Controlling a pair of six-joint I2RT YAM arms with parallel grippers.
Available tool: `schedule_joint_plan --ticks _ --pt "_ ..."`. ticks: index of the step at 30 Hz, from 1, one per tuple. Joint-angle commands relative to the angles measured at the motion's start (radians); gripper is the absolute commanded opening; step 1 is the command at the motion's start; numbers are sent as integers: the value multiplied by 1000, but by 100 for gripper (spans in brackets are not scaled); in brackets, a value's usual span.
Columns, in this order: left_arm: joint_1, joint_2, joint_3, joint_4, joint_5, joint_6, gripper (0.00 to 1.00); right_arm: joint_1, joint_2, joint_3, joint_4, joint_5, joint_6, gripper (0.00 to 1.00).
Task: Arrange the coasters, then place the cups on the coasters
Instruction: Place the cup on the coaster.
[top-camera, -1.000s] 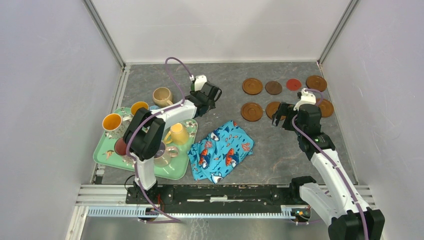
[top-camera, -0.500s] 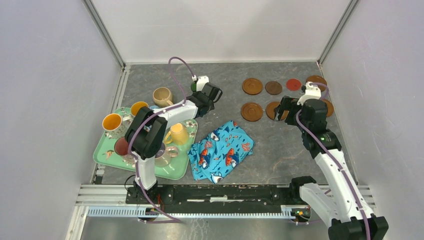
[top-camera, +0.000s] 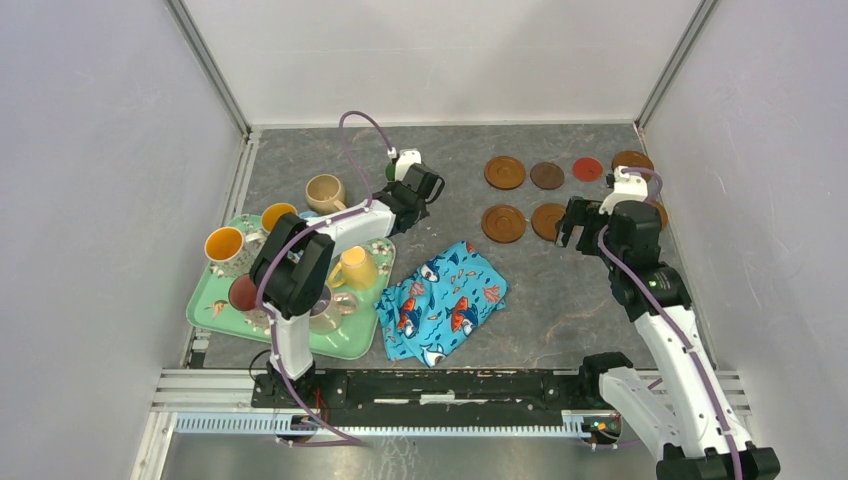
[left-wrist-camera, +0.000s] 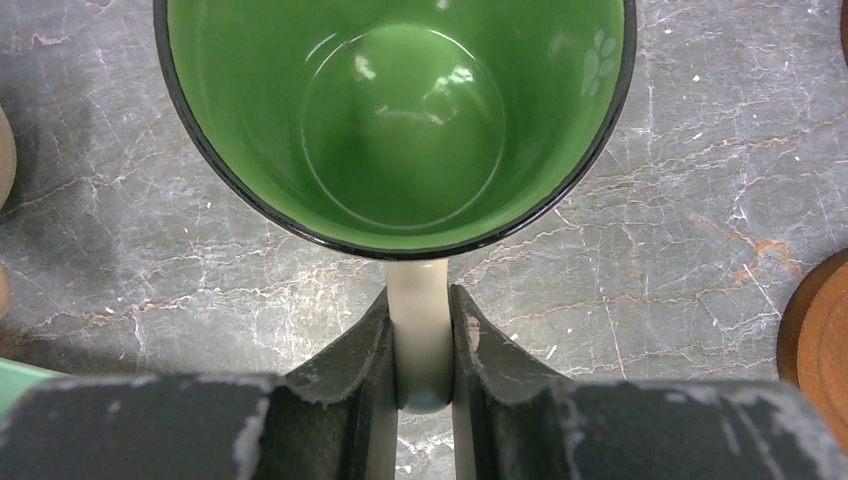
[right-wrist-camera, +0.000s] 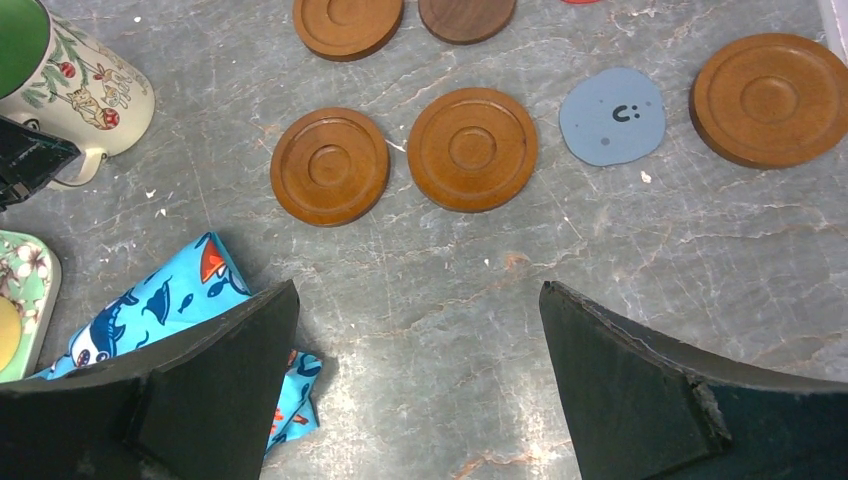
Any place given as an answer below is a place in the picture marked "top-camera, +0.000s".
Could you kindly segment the brown wooden coaster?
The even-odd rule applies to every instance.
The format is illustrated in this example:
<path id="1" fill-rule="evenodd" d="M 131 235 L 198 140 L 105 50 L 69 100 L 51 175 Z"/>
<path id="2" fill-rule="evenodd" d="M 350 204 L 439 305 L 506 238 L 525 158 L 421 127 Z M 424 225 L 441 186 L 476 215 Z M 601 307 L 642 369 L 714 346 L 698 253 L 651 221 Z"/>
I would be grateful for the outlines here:
<path id="1" fill-rule="evenodd" d="M 559 203 L 545 203 L 538 206 L 531 217 L 533 231 L 541 239 L 554 242 L 557 238 L 561 221 L 566 213 L 566 207 Z"/>
<path id="2" fill-rule="evenodd" d="M 513 190 L 524 183 L 526 169 L 521 161 L 511 156 L 491 158 L 484 167 L 487 183 L 498 190 Z"/>
<path id="3" fill-rule="evenodd" d="M 615 170 L 618 167 L 638 167 L 642 169 L 655 170 L 653 162 L 650 158 L 636 150 L 625 150 L 617 153 L 611 162 L 611 168 Z"/>
<path id="4" fill-rule="evenodd" d="M 524 235 L 526 219 L 521 211 L 512 205 L 494 205 L 482 215 L 481 229 L 494 242 L 513 243 Z"/>
<path id="5" fill-rule="evenodd" d="M 658 211 L 661 220 L 661 229 L 665 230 L 668 226 L 669 217 L 665 206 L 660 201 L 653 201 L 652 205 Z"/>

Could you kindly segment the green inside floral mug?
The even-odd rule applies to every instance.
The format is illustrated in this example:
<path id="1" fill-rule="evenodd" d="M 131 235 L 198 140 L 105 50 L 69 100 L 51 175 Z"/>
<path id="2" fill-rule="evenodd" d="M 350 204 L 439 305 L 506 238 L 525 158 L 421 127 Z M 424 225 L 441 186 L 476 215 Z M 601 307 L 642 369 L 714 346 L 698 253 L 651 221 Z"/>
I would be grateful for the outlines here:
<path id="1" fill-rule="evenodd" d="M 390 162 L 385 168 L 385 177 L 388 182 L 396 180 L 396 164 Z"/>

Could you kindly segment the dark brown round coaster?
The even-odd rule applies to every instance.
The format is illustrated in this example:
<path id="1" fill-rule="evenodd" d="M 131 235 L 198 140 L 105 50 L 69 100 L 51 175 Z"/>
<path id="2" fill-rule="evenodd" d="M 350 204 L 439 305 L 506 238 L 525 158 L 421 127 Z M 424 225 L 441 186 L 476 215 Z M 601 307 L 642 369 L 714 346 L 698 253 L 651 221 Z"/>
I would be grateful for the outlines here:
<path id="1" fill-rule="evenodd" d="M 531 181 L 535 186 L 543 190 L 555 190 L 561 187 L 565 181 L 565 174 L 561 167 L 553 162 L 539 162 L 530 171 Z"/>

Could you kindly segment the red round coaster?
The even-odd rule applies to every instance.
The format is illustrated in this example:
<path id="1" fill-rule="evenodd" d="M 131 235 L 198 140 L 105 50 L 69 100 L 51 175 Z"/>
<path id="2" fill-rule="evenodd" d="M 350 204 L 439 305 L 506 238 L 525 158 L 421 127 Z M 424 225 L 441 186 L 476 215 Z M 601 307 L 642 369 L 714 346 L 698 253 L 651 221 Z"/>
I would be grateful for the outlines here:
<path id="1" fill-rule="evenodd" d="M 604 174 L 604 167 L 594 157 L 581 157 L 574 161 L 572 174 L 581 182 L 594 182 Z"/>

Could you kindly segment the beige mug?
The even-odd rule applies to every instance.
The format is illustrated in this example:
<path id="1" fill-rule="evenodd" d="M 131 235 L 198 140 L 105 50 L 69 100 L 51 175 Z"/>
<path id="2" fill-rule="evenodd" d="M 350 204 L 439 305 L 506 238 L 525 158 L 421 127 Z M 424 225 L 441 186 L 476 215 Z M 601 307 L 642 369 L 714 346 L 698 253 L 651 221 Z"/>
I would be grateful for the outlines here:
<path id="1" fill-rule="evenodd" d="M 321 174 L 310 179 L 305 186 L 307 203 L 319 215 L 330 215 L 347 209 L 346 189 L 339 178 Z"/>

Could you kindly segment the yellow mug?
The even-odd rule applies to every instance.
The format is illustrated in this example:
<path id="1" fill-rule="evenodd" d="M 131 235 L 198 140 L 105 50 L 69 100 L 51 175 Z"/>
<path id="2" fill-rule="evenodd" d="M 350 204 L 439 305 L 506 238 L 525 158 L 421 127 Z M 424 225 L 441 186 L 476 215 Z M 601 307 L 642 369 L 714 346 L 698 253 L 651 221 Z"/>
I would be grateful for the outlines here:
<path id="1" fill-rule="evenodd" d="M 372 255 L 362 246 L 344 251 L 328 275 L 331 288 L 347 287 L 354 291 L 371 288 L 378 277 L 377 266 Z"/>

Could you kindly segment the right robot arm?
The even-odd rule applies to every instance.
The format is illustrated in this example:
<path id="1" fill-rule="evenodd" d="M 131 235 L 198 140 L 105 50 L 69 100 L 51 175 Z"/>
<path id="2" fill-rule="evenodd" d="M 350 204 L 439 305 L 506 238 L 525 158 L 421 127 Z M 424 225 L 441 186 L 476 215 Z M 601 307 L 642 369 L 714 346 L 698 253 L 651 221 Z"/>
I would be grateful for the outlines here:
<path id="1" fill-rule="evenodd" d="M 559 244 L 579 228 L 577 250 L 603 261 L 613 297 L 648 346 L 670 402 L 662 403 L 620 352 L 584 358 L 580 400 L 620 413 L 652 452 L 659 479 L 776 478 L 777 454 L 756 446 L 734 412 L 704 352 L 682 277 L 660 258 L 656 207 L 625 200 L 605 211 L 575 196 L 557 227 Z"/>

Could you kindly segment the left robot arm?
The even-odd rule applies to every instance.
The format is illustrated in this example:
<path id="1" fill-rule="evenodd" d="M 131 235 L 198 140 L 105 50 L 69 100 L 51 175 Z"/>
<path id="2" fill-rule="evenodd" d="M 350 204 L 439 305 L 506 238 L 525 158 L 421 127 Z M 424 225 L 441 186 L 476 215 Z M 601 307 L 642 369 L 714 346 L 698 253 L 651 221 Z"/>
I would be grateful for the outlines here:
<path id="1" fill-rule="evenodd" d="M 269 375 L 275 392 L 290 407 L 314 394 L 315 361 L 309 345 L 309 317 L 321 299 L 331 261 L 378 237 L 404 233 L 428 216 L 445 180 L 422 163 L 409 166 L 363 202 L 310 220 L 283 215 L 271 230 L 249 276 L 257 287 L 256 306 L 269 317 Z"/>

